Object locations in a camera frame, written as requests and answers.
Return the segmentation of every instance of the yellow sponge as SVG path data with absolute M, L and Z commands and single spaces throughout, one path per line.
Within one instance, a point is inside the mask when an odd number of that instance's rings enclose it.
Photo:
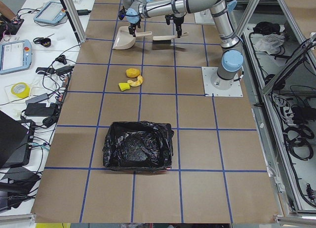
M 126 91 L 126 90 L 130 89 L 130 86 L 126 82 L 120 82 L 119 83 L 119 88 L 120 88 L 121 91 Z
M 126 76 L 129 78 L 135 78 L 135 77 L 138 77 L 139 75 L 140 75 L 139 69 L 130 68 L 126 70 Z

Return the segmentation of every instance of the white cloth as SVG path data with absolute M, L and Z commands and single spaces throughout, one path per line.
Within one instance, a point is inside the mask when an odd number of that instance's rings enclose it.
M 280 51 L 280 46 L 284 43 L 285 36 L 270 34 L 263 36 L 254 47 L 257 51 L 267 52 L 268 54 L 276 54 Z

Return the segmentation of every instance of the yellow object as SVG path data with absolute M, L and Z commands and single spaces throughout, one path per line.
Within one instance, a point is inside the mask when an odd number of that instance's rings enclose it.
M 140 70 L 139 69 L 134 69 L 134 68 L 130 68 L 126 70 L 126 75 L 129 78 L 135 78 L 138 77 L 140 75 Z
M 30 87 L 24 82 L 19 82 L 12 86 L 11 93 L 18 98 L 23 99 L 30 95 Z
M 126 91 L 126 90 L 130 89 L 129 84 L 126 83 L 126 82 L 120 82 L 119 83 L 119 88 L 120 88 L 121 91 Z
M 70 228 L 70 223 L 37 223 L 36 228 Z
M 133 81 L 133 80 L 128 80 L 127 83 L 130 86 L 136 87 L 136 86 L 140 86 L 143 83 L 143 77 L 141 75 L 139 75 L 137 77 L 137 81 Z

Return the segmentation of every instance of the robotic arm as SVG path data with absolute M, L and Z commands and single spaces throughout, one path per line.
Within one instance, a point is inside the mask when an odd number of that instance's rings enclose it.
M 136 27 L 140 27 L 142 18 L 165 15 L 176 25 L 178 37 L 182 35 L 181 24 L 186 13 L 195 13 L 210 9 L 221 39 L 223 49 L 222 64 L 212 77 L 212 84 L 222 90 L 229 89 L 234 76 L 243 64 L 242 45 L 236 36 L 228 15 L 227 2 L 232 0 L 122 0 L 124 8 L 119 18 L 126 16 L 130 22 L 129 33 L 135 36 Z

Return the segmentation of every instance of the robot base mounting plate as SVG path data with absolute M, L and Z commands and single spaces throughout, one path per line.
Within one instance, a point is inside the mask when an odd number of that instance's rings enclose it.
M 202 67 L 205 96 L 243 97 L 239 81 L 234 81 L 228 90 L 221 90 L 213 86 L 211 76 L 216 73 L 217 69 L 217 67 Z
M 211 15 L 211 11 L 209 9 L 202 12 L 196 12 L 194 14 L 194 18 L 195 18 L 196 24 L 215 25 L 214 19 Z

